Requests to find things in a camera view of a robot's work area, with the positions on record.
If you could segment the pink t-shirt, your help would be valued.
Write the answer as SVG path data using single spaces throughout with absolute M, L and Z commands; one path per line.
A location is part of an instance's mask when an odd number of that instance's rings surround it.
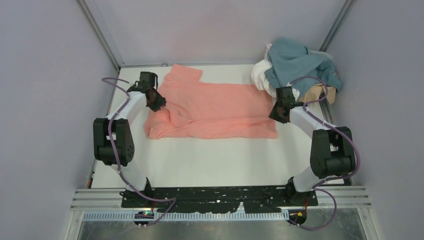
M 175 64 L 158 92 L 166 105 L 144 123 L 148 139 L 276 139 L 272 97 L 253 84 L 206 83 L 203 71 Z

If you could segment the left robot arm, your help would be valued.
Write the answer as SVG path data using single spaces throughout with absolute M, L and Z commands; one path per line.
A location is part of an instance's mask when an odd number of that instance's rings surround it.
M 96 118 L 93 122 L 94 157 L 97 161 L 113 168 L 128 191 L 136 193 L 149 202 L 161 202 L 153 198 L 149 179 L 142 174 L 136 163 L 133 163 L 136 152 L 131 124 L 142 108 L 147 107 L 153 112 L 159 111 L 167 103 L 157 90 L 158 75 L 142 71 L 139 79 L 128 89 L 117 83 L 119 78 L 104 77 L 102 82 L 109 84 L 125 94 L 124 101 L 115 111 L 106 117 Z

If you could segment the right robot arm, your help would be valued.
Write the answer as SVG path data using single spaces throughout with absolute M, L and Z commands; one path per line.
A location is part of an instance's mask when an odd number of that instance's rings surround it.
M 296 101 L 290 86 L 276 90 L 276 102 L 269 117 L 282 124 L 291 123 L 311 138 L 309 166 L 287 181 L 284 190 L 287 201 L 302 203 L 316 187 L 355 172 L 358 164 L 351 130 L 314 115 L 307 104 Z

